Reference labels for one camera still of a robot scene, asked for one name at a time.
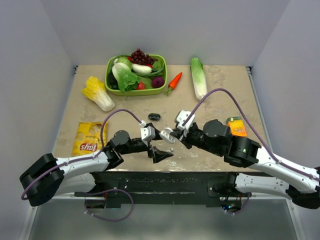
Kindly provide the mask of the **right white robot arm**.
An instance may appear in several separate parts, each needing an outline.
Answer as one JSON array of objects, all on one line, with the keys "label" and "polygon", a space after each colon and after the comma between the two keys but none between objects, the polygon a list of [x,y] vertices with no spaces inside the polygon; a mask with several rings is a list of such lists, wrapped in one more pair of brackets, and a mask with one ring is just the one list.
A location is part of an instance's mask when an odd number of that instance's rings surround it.
[{"label": "right white robot arm", "polygon": [[238,168],[249,168],[265,176],[232,173],[227,181],[213,189],[233,197],[237,194],[262,193],[284,197],[306,209],[320,207],[320,169],[308,168],[273,155],[266,147],[247,137],[232,135],[228,126],[217,119],[203,129],[193,123],[189,130],[175,128],[170,135],[187,149],[197,147],[222,157]]}]

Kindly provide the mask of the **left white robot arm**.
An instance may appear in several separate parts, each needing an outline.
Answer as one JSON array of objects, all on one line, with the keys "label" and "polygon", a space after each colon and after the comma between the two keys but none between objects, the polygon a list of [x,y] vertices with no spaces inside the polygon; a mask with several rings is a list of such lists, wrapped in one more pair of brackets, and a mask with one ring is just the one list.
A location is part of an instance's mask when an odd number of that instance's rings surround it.
[{"label": "left white robot arm", "polygon": [[44,154],[19,177],[24,189],[22,200],[37,207],[54,196],[72,192],[99,196],[104,184],[92,174],[116,168],[123,163],[123,155],[146,152],[153,163],[173,156],[171,152],[151,145],[151,141],[158,140],[175,143],[171,129],[158,131],[149,123],[140,129],[140,133],[140,137],[131,138],[127,131],[119,130],[102,150],[86,155],[55,158],[52,153]]}]

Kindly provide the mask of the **black earbud charging case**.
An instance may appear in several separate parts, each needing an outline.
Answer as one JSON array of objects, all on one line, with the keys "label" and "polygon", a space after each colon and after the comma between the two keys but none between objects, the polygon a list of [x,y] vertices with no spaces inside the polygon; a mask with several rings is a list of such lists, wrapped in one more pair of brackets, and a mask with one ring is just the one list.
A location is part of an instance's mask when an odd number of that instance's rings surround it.
[{"label": "black earbud charging case", "polygon": [[150,113],[148,115],[148,119],[151,121],[159,121],[161,119],[161,115],[158,113]]}]

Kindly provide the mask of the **white earbud charging case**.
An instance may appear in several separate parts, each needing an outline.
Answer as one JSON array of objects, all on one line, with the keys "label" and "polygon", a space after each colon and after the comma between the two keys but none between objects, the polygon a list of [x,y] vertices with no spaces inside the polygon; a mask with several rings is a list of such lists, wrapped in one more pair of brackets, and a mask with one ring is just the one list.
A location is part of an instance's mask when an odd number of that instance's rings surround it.
[{"label": "white earbud charging case", "polygon": [[174,144],[176,142],[176,138],[171,135],[173,130],[169,127],[166,127],[159,133],[159,136],[168,144]]}]

